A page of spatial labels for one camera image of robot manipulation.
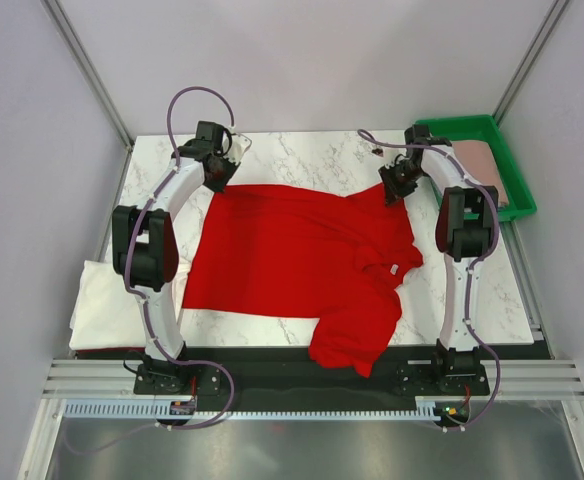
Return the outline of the red t shirt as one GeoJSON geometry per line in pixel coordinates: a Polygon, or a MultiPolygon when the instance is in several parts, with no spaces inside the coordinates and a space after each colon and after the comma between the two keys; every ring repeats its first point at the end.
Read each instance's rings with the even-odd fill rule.
{"type": "Polygon", "coordinates": [[[369,377],[402,316],[396,290],[423,264],[414,242],[381,185],[345,197],[229,186],[211,200],[182,305],[315,319],[310,359],[369,377]]]}

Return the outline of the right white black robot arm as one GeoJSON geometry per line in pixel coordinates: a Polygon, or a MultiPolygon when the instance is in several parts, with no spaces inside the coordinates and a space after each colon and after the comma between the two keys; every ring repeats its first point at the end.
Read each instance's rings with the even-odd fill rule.
{"type": "Polygon", "coordinates": [[[456,158],[450,140],[424,124],[405,132],[402,144],[376,141],[387,162],[379,170],[385,202],[393,205],[428,177],[441,195],[435,243],[446,272],[443,325],[427,364],[402,364],[399,386],[406,395],[488,395],[491,388],[482,354],[498,357],[479,336],[474,320],[483,262],[498,245],[498,191],[483,185],[456,158]]]}

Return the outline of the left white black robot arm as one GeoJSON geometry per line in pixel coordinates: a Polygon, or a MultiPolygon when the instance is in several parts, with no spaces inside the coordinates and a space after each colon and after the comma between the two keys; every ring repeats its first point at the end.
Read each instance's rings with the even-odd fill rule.
{"type": "Polygon", "coordinates": [[[252,140],[232,127],[201,121],[192,139],[176,146],[167,170],[137,204],[112,213],[112,265],[135,297],[145,333],[145,356],[163,362],[157,382],[180,393],[191,382],[179,361],[185,342],[173,303],[172,282],[179,266],[173,220],[202,187],[221,193],[237,172],[252,140]]]}

